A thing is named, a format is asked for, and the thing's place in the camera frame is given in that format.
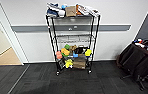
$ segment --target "toy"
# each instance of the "toy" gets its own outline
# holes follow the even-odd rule
[[[61,59],[62,58],[62,54],[60,51],[57,51],[56,52],[56,56],[57,56],[57,59]]]
[[[65,48],[62,48],[62,49],[61,49],[61,52],[62,52],[62,53],[64,53],[65,51],[66,51],[66,49],[65,49]]]
[[[65,61],[65,66],[66,66],[66,68],[69,68],[69,67],[72,68],[72,65],[73,65],[72,59],[68,59],[68,60]]]
[[[62,54],[62,56],[64,56],[64,57],[68,57],[69,55],[65,55],[64,53],[61,53]]]
[[[70,46],[68,44],[66,44],[64,48],[68,50],[70,48]]]
[[[61,53],[63,53],[62,55],[64,56],[68,56],[69,55],[69,53],[70,53],[70,51],[68,51],[68,50],[66,50],[65,48],[62,48],[61,49]]]
[[[91,50],[87,49],[87,51],[85,52],[85,56],[86,57],[90,57],[90,55],[91,55]]]
[[[65,50],[65,51],[64,51],[64,54],[65,54],[65,55],[69,55],[69,53],[70,53],[70,51],[68,51],[68,50]]]
[[[78,54],[75,54],[74,51],[73,51],[73,57],[78,57]]]

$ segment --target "shelf post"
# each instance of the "shelf post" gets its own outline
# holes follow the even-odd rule
[[[90,62],[90,70],[91,70],[92,61],[93,61],[93,57],[94,57],[94,51],[95,51],[95,47],[96,47],[96,39],[97,39],[97,33],[98,33],[98,28],[99,28],[99,22],[100,22],[100,15],[98,16],[98,23],[97,23],[97,28],[96,28],[96,35],[95,35],[95,40],[94,40],[93,52],[92,52],[92,60]]]
[[[91,39],[92,39],[92,32],[93,32],[93,24],[94,24],[94,16],[92,18],[92,24],[91,24],[89,49],[90,49],[90,46],[91,46]]]
[[[53,39],[52,39],[52,35],[51,35],[51,27],[49,25],[49,20],[48,20],[48,16],[46,15],[46,19],[47,19],[47,25],[48,25],[48,31],[49,31],[49,35],[50,35],[50,38],[51,38],[51,44],[52,44],[52,50],[53,50],[53,53],[54,53],[54,59],[55,59],[55,62],[56,62],[56,66],[57,66],[57,73],[59,73],[59,64],[56,60],[56,54],[55,54],[55,48],[54,48],[54,45],[53,45]]]

